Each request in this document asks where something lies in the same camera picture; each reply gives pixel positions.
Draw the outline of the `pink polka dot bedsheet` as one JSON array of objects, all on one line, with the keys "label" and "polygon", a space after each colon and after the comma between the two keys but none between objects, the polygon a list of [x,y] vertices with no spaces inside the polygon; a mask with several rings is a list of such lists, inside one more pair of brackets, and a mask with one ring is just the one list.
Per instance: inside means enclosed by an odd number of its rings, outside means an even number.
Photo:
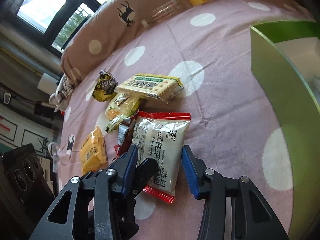
[{"label": "pink polka dot bedsheet", "polygon": [[139,110],[189,113],[185,143],[223,176],[247,175],[285,230],[293,213],[293,175],[276,114],[251,71],[255,24],[313,20],[297,0],[110,0],[80,28],[61,57],[74,87],[65,107],[59,187],[82,174],[80,148],[99,127],[107,161],[117,156],[121,114],[110,100],[93,97],[99,73],[123,83],[141,74],[149,96]]}]

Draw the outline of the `black yellow snack bag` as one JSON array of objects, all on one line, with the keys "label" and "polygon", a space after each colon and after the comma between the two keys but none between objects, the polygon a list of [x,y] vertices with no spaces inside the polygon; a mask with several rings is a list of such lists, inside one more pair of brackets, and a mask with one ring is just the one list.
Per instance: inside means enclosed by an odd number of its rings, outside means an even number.
[{"label": "black yellow snack bag", "polygon": [[99,102],[110,101],[116,96],[118,82],[114,76],[104,70],[99,72],[99,79],[93,89],[92,96]]}]

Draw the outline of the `clear plastic bottle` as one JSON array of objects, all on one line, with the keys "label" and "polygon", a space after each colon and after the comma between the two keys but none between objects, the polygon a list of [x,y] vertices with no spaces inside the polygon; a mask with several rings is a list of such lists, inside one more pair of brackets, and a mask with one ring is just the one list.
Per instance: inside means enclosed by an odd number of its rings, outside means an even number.
[{"label": "clear plastic bottle", "polygon": [[161,22],[164,22],[183,11],[184,7],[179,0],[170,0],[167,3],[157,7],[151,13],[148,20],[142,20],[144,28],[151,28]]}]

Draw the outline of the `yellow cracker packet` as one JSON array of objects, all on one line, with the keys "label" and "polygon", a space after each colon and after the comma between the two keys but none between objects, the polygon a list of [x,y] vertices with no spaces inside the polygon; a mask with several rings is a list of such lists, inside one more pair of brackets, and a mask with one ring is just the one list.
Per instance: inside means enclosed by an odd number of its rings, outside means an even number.
[{"label": "yellow cracker packet", "polygon": [[184,90],[178,77],[136,74],[116,87],[118,93],[146,100],[167,102]]}]

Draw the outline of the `pale yellow snack bag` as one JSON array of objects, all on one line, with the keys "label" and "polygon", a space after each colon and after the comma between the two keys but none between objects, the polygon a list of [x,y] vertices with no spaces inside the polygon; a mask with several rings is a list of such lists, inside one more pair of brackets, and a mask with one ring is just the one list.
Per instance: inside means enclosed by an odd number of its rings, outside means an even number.
[{"label": "pale yellow snack bag", "polygon": [[134,116],[138,112],[140,98],[128,94],[117,94],[108,104],[105,111],[108,119],[106,132],[112,133],[119,124],[126,118]]}]

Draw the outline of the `orange yellow cake packet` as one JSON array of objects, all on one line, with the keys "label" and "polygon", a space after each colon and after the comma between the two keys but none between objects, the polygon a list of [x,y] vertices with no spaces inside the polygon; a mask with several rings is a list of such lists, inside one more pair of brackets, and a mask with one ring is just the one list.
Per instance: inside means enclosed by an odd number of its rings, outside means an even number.
[{"label": "orange yellow cake packet", "polygon": [[83,174],[96,171],[108,162],[104,136],[99,126],[86,137],[79,154]]}]

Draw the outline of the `green cardboard box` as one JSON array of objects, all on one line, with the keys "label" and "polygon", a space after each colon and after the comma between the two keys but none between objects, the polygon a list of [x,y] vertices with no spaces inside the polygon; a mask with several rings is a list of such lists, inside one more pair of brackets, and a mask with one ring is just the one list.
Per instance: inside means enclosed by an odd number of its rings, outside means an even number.
[{"label": "green cardboard box", "polygon": [[252,25],[253,75],[280,128],[269,137],[263,173],[274,190],[293,192],[289,237],[307,239],[319,223],[319,25],[276,21]]}]

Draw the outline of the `white striped cloth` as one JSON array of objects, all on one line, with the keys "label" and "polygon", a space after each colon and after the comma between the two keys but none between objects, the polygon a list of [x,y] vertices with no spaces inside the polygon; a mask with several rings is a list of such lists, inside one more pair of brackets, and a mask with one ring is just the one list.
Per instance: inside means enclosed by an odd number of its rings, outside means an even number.
[{"label": "white striped cloth", "polygon": [[74,89],[75,85],[72,84],[64,74],[59,81],[55,93],[53,93],[49,98],[49,103],[51,105],[55,105],[54,112],[64,112],[67,109]]}]

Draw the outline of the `small red white packets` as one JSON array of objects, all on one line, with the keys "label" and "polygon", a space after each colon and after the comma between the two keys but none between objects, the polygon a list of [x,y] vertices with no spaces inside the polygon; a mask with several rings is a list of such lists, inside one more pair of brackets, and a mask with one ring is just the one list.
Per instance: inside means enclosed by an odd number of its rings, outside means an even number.
[{"label": "small red white packets", "polygon": [[114,147],[117,157],[127,152],[132,144],[136,116],[125,118],[118,127],[118,144]]}]

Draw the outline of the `white red-edged snack packet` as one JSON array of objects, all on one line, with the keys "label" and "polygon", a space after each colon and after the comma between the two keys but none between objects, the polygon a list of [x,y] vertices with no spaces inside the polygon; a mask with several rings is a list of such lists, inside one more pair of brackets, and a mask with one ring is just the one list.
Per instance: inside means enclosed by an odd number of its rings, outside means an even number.
[{"label": "white red-edged snack packet", "polygon": [[132,144],[138,148],[138,162],[155,159],[158,169],[143,191],[171,204],[180,169],[182,147],[191,122],[190,113],[137,113]]}]

